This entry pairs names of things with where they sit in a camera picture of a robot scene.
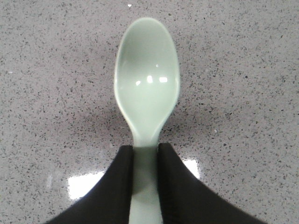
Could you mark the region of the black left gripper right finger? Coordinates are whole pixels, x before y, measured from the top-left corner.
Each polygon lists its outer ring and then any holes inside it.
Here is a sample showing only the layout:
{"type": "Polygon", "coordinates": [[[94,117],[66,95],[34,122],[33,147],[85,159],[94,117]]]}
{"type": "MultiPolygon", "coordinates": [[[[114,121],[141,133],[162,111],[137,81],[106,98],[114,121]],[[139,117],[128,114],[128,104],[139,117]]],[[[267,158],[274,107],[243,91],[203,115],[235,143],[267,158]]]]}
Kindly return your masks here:
{"type": "Polygon", "coordinates": [[[158,146],[158,194],[165,224],[262,223],[198,180],[170,143],[158,146]]]}

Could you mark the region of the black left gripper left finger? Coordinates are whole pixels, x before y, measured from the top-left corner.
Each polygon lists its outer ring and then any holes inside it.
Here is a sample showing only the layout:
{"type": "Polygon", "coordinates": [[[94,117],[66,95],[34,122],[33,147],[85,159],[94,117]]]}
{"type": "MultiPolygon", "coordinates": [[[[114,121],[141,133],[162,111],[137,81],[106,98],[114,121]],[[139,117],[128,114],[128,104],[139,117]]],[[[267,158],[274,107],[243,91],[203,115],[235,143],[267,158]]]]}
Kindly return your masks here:
{"type": "Polygon", "coordinates": [[[103,177],[49,224],[127,224],[133,182],[132,146],[121,146],[103,177]]]}

